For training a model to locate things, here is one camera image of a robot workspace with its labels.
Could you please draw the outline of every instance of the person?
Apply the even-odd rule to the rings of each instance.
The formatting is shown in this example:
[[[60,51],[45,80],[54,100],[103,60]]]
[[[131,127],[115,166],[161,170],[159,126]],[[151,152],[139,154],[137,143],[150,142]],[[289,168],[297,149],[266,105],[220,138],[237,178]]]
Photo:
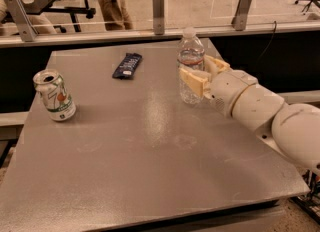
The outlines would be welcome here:
[[[0,22],[7,16],[7,5],[4,0],[0,0]],[[34,28],[39,34],[56,34],[57,31],[54,29],[52,23],[44,14],[40,15],[28,15],[28,18]],[[4,35],[5,30],[3,25],[0,23],[0,35]]]
[[[133,29],[125,0],[98,0],[106,30]]]

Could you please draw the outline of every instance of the floor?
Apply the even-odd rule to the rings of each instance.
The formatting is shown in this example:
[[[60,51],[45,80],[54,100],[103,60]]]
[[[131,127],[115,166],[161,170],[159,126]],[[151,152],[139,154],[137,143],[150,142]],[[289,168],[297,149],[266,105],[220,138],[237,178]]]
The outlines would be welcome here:
[[[90,6],[97,9],[94,19],[79,16],[82,29],[85,32],[104,31],[101,12],[96,0],[89,0]],[[301,11],[306,4],[294,4],[295,0],[253,0],[248,23],[294,22],[319,19],[319,10],[311,6],[307,14]],[[224,26],[230,25],[237,8],[238,0],[165,0],[166,27],[181,28],[186,26]],[[55,6],[83,5],[82,0],[61,0]],[[133,18],[135,29],[152,28],[152,0],[127,0],[128,10]],[[62,24],[68,33],[74,32],[67,14],[47,14],[54,24]],[[6,27],[14,28],[11,23]],[[6,168],[10,162],[14,148],[0,169],[0,184],[4,178]],[[320,232],[320,226],[290,200],[282,200],[281,205],[285,216],[274,224],[267,232]]]

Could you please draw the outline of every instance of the gray table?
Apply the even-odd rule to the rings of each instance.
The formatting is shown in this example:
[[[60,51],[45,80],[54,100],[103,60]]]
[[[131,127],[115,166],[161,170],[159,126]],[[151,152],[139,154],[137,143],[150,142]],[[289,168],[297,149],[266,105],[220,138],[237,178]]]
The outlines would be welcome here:
[[[190,107],[180,100],[176,44],[51,55],[48,67],[64,75],[78,111],[56,123],[36,96],[0,188],[2,231],[131,227],[307,192],[296,169],[247,129],[207,102]],[[143,62],[133,80],[112,79],[126,52],[140,53]],[[221,223],[207,223],[201,231],[242,231],[232,227],[239,219],[228,224],[221,230]]]

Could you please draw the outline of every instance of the aluminum can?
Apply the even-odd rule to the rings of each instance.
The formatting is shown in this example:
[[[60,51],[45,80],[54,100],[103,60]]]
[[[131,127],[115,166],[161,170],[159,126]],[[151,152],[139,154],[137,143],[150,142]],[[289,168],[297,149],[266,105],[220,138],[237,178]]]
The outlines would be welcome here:
[[[64,121],[75,114],[76,105],[57,70],[42,70],[33,77],[33,82],[52,120]]]

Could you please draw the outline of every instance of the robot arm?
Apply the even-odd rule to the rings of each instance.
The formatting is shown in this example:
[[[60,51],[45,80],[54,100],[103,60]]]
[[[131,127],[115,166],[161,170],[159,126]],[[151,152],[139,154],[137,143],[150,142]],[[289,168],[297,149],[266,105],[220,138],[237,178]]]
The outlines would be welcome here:
[[[207,56],[207,71],[180,68],[180,76],[218,112],[243,124],[287,161],[320,175],[320,110],[288,105],[255,77],[226,64]]]

